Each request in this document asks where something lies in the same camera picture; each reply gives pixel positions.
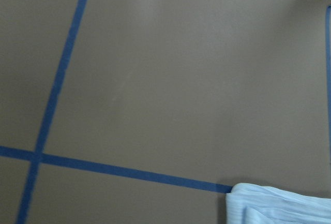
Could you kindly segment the light blue button-up shirt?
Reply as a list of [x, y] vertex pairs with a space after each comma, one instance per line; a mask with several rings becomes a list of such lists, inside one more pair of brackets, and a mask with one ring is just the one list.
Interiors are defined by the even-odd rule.
[[225, 196], [226, 223], [330, 223], [330, 199], [236, 184]]

